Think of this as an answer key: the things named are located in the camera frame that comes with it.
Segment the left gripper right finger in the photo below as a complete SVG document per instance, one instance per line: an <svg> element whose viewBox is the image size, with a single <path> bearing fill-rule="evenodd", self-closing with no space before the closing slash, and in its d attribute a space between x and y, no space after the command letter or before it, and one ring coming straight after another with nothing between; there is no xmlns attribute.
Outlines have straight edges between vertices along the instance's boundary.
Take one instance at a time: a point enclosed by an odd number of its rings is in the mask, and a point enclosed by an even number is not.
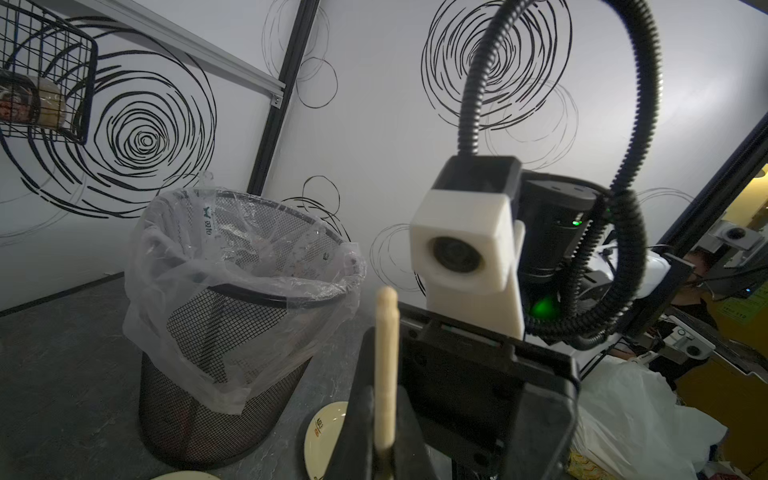
<svg viewBox="0 0 768 480"><path fill-rule="evenodd" d="M395 480L436 480L437 475L409 400L397 405L393 477Z"/></svg>

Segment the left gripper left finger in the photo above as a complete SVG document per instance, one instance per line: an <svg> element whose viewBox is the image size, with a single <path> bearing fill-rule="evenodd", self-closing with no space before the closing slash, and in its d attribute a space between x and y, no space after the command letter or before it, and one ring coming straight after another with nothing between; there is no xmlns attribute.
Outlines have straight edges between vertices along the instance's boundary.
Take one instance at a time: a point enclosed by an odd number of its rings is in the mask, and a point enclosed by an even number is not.
<svg viewBox="0 0 768 480"><path fill-rule="evenodd" d="M379 476L374 447L375 329L362 337L346 417L325 478L373 480Z"/></svg>

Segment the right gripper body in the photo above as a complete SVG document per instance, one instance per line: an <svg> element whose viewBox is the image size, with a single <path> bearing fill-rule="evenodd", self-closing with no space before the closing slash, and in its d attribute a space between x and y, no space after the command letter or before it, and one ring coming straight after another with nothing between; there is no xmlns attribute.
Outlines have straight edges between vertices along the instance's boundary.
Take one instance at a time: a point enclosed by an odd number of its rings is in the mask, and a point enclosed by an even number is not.
<svg viewBox="0 0 768 480"><path fill-rule="evenodd" d="M573 358L404 303L397 405L456 479L557 479L577 422Z"/></svg>

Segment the chopsticks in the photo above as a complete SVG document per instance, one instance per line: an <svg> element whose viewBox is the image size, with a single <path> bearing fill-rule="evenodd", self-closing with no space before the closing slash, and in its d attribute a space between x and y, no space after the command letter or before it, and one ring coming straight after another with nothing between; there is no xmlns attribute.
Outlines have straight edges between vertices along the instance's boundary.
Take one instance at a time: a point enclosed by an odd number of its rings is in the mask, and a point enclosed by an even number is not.
<svg viewBox="0 0 768 480"><path fill-rule="evenodd" d="M398 294L382 287L375 306L374 448L382 462L389 461L396 438L400 313Z"/></svg>

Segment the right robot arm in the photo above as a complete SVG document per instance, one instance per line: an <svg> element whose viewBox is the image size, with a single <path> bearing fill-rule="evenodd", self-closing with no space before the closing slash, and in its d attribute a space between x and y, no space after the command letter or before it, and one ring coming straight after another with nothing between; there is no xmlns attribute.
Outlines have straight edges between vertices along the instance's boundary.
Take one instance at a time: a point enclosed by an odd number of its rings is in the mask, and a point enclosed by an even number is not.
<svg viewBox="0 0 768 480"><path fill-rule="evenodd" d="M409 226L426 304L380 292L362 341L330 479L550 479L577 423L585 350L621 330L646 271L642 213L625 185L452 157Z"/></svg>

